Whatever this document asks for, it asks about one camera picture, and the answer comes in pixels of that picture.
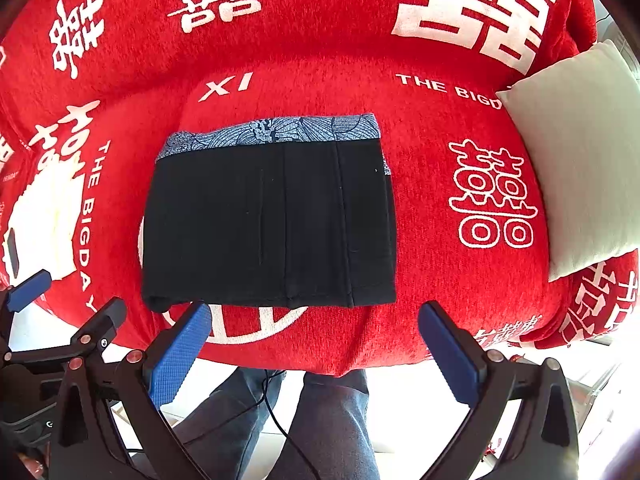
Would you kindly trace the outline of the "person's left hand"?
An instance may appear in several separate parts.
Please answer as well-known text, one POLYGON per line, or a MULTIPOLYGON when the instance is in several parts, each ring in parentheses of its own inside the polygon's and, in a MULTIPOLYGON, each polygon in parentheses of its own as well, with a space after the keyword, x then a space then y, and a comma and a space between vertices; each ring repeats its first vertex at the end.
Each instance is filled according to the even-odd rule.
POLYGON ((21 460, 25 468, 35 479, 46 478, 48 471, 48 460, 42 456, 30 456, 25 453, 18 453, 18 458, 21 460))

